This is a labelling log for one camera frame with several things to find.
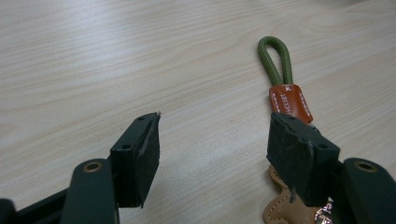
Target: metal grommet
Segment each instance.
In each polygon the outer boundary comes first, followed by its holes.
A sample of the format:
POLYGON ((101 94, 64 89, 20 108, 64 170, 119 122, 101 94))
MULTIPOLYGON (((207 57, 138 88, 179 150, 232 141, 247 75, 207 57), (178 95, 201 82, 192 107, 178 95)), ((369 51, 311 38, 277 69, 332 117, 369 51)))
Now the metal grommet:
POLYGON ((84 166, 82 169, 85 173, 93 173, 102 169, 103 164, 98 161, 93 161, 84 166))
POLYGON ((378 168, 376 168, 374 165, 366 161, 355 161, 354 164, 358 169, 363 170, 365 172, 375 173, 378 171, 378 168))

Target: green rope loop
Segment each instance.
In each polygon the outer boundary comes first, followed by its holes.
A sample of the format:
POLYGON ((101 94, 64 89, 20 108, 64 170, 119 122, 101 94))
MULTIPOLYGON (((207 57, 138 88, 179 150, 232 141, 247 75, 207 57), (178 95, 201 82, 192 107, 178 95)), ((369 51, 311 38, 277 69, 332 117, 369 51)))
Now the green rope loop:
POLYGON ((286 48, 286 45, 280 39, 273 36, 266 36, 261 39, 259 42, 259 55, 260 59, 262 60, 262 64, 264 65, 264 68, 270 77, 271 83, 274 86, 280 84, 293 84, 289 51, 288 48, 286 48), (276 70, 271 56, 268 54, 267 46, 273 47, 280 56, 283 81, 280 77, 280 74, 276 70))

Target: wooden table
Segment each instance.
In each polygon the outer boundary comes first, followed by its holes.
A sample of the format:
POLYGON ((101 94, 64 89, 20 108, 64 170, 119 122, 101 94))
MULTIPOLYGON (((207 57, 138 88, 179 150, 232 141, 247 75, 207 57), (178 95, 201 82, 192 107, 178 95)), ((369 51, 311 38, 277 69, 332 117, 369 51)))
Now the wooden table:
POLYGON ((162 111, 144 209, 121 223, 262 223, 275 196, 266 146, 267 35, 340 160, 396 178, 396 1, 12 1, 0 4, 0 198, 18 209, 106 158, 162 111))

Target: leather strap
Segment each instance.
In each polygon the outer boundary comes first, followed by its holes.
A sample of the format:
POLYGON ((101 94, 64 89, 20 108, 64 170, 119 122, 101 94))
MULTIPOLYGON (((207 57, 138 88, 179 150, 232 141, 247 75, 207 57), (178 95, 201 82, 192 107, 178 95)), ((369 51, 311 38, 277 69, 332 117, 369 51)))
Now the leather strap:
POLYGON ((288 186, 280 179, 275 168, 270 165, 268 172, 282 192, 265 207, 262 218, 266 224, 315 224, 315 213, 319 207, 306 207, 300 197, 291 200, 288 186))
POLYGON ((300 87, 295 84, 273 86, 270 89, 270 102, 274 112, 294 116, 305 124, 314 119, 300 87))

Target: tan leather piece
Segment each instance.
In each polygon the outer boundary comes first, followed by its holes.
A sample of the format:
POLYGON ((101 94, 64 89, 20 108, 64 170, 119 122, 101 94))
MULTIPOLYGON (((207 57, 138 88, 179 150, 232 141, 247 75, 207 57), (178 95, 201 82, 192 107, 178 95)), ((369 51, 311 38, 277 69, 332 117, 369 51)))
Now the tan leather piece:
POLYGON ((282 188, 282 192, 265 207, 262 218, 266 224, 315 224, 318 207, 306 207, 298 195, 290 202, 291 193, 270 165, 269 174, 273 181, 282 188))
POLYGON ((305 124, 314 119, 297 85, 284 84, 271 87, 270 101, 274 112, 292 115, 305 124))

